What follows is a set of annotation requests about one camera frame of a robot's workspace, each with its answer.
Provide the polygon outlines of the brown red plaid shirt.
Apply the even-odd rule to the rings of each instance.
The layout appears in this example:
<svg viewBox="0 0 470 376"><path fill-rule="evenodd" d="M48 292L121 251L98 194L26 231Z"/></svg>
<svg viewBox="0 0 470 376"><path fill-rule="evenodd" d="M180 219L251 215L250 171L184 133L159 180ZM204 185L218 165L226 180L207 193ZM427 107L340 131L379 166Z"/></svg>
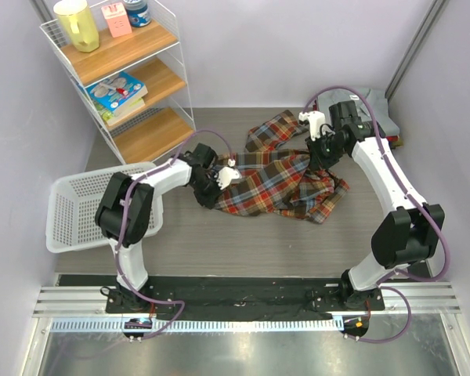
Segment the brown red plaid shirt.
<svg viewBox="0 0 470 376"><path fill-rule="evenodd" d="M285 147L308 131L289 110L250 129L244 150L233 155L241 180L221 194L215 209L243 217L273 213L323 223L349 186L333 172L311 169L307 149Z"/></svg>

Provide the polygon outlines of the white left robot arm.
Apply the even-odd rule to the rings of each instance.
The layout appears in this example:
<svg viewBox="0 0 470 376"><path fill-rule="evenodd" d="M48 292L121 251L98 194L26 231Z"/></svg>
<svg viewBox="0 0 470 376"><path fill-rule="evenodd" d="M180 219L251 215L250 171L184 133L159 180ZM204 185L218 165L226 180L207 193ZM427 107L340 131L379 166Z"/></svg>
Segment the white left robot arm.
<svg viewBox="0 0 470 376"><path fill-rule="evenodd" d="M152 207L164 193L191 186L200 206L214 208L226 187L214 169L217 160L216 152L200 143L194 150L141 175L116 172L111 176L95 215L96 225L109 240L117 267L116 288L101 289L107 297L108 312L141 313L151 305L142 240Z"/></svg>

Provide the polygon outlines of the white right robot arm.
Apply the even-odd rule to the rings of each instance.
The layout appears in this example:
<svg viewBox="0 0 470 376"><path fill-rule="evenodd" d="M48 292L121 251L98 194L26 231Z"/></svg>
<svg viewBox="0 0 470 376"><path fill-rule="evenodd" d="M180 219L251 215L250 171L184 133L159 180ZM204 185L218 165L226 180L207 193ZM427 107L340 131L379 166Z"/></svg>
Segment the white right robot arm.
<svg viewBox="0 0 470 376"><path fill-rule="evenodd" d="M384 133L359 116L354 101L333 104L328 114L301 112L298 120L309 126L311 168L328 169L348 155L368 178L385 216L371 238L371 253L347 269L338 285L338 304L360 309L378 297L382 279L435 254L444 211L409 184Z"/></svg>

